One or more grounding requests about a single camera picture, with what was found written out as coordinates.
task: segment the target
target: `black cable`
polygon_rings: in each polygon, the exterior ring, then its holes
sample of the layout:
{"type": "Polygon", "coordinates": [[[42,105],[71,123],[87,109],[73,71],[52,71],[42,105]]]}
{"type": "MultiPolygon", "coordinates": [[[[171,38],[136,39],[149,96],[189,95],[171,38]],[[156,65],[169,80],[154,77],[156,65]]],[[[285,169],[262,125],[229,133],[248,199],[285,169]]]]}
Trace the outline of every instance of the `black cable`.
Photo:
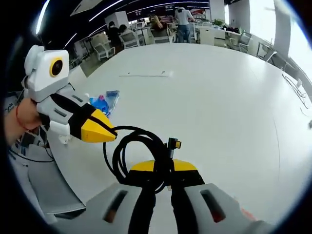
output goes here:
{"type": "Polygon", "coordinates": [[[155,134],[143,130],[138,127],[133,126],[118,126],[112,128],[113,131],[118,130],[131,130],[133,131],[129,135],[125,136],[119,143],[119,145],[115,148],[112,158],[112,166],[108,162],[107,154],[106,154],[106,143],[103,143],[103,154],[105,162],[109,168],[109,170],[113,173],[119,183],[124,183],[125,178],[127,176],[128,169],[126,166],[125,160],[125,151],[127,144],[132,141],[138,141],[145,144],[145,146],[150,150],[154,159],[156,166],[156,172],[159,173],[160,181],[159,184],[155,187],[155,193],[159,193],[165,187],[164,178],[165,173],[169,171],[168,160],[168,149],[167,146],[162,142],[162,140],[156,136],[155,134]]]}
{"type": "Polygon", "coordinates": [[[72,84],[70,82],[68,82],[68,84],[73,88],[73,90],[75,91],[75,88],[72,86],[72,84]]]}
{"type": "Polygon", "coordinates": [[[49,154],[48,149],[45,147],[45,151],[47,152],[47,155],[54,160],[54,157],[52,155],[49,154]]]}
{"type": "Polygon", "coordinates": [[[40,126],[40,127],[43,129],[43,131],[44,131],[44,133],[45,133],[45,139],[44,139],[44,148],[45,148],[45,151],[47,152],[47,155],[48,155],[51,159],[54,160],[53,154],[50,155],[49,152],[48,152],[48,149],[47,149],[47,146],[48,146],[48,145],[50,146],[49,141],[48,141],[47,130],[46,130],[46,128],[45,128],[44,126],[40,126]]]}
{"type": "Polygon", "coordinates": [[[284,74],[282,74],[283,78],[285,79],[285,81],[292,87],[292,89],[295,91],[296,95],[299,97],[299,100],[302,102],[302,104],[305,106],[306,109],[309,109],[307,106],[306,106],[306,103],[304,101],[303,98],[306,98],[307,97],[307,94],[303,94],[299,88],[295,85],[295,83],[288,77],[288,76],[285,76],[284,74]]]}
{"type": "Polygon", "coordinates": [[[26,159],[28,161],[32,161],[32,162],[53,162],[54,161],[54,159],[51,160],[51,161],[37,161],[37,160],[33,160],[33,159],[26,158],[26,157],[23,157],[23,156],[19,155],[18,153],[14,152],[12,149],[9,149],[9,152],[14,153],[16,156],[21,157],[23,159],[26,159]]]}

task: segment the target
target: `potted plant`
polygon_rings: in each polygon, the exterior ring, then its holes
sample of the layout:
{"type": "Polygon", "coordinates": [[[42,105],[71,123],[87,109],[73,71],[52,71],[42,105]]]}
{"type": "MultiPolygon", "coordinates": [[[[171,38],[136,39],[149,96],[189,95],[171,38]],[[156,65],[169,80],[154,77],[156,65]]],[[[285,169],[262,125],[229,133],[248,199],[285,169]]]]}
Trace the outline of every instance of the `potted plant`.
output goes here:
{"type": "Polygon", "coordinates": [[[222,19],[214,19],[213,20],[213,25],[218,26],[219,28],[221,28],[224,25],[224,20],[222,20],[222,19]]]}

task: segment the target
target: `blue plastic bag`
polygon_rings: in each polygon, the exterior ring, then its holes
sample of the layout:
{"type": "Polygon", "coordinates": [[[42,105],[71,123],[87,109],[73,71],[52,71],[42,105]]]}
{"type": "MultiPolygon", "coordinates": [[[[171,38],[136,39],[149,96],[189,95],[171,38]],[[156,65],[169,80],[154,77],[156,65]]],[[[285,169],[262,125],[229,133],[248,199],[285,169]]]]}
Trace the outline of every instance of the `blue plastic bag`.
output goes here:
{"type": "Polygon", "coordinates": [[[107,117],[109,117],[114,110],[116,103],[119,99],[119,91],[106,91],[103,95],[104,99],[99,97],[91,97],[90,104],[96,109],[101,110],[107,117]]]}

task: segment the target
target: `red string bracelet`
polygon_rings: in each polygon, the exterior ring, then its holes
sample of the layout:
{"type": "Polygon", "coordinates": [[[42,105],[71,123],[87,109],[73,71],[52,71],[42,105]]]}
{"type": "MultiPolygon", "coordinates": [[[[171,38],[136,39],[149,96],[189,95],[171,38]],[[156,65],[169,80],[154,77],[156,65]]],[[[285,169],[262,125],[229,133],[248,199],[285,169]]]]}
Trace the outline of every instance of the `red string bracelet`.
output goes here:
{"type": "Polygon", "coordinates": [[[25,129],[25,130],[27,130],[27,131],[31,131],[32,129],[26,128],[26,127],[24,126],[24,124],[22,124],[22,122],[19,120],[19,117],[18,117],[19,107],[20,107],[20,105],[18,105],[18,106],[16,107],[16,111],[15,111],[16,120],[18,121],[19,125],[20,125],[23,129],[25,129]]]}

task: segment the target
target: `camera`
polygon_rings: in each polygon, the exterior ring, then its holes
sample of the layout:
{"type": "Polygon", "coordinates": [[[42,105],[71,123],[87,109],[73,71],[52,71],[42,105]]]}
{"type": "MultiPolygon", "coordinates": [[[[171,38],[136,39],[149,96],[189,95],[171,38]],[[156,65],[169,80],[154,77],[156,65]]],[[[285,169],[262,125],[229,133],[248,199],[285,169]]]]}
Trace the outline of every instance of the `camera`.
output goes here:
{"type": "Polygon", "coordinates": [[[56,58],[50,65],[50,76],[56,77],[63,68],[63,61],[61,58],[56,58]]]}
{"type": "Polygon", "coordinates": [[[41,102],[68,84],[69,55],[66,50],[46,50],[33,46],[28,52],[25,70],[29,97],[41,102]]]}

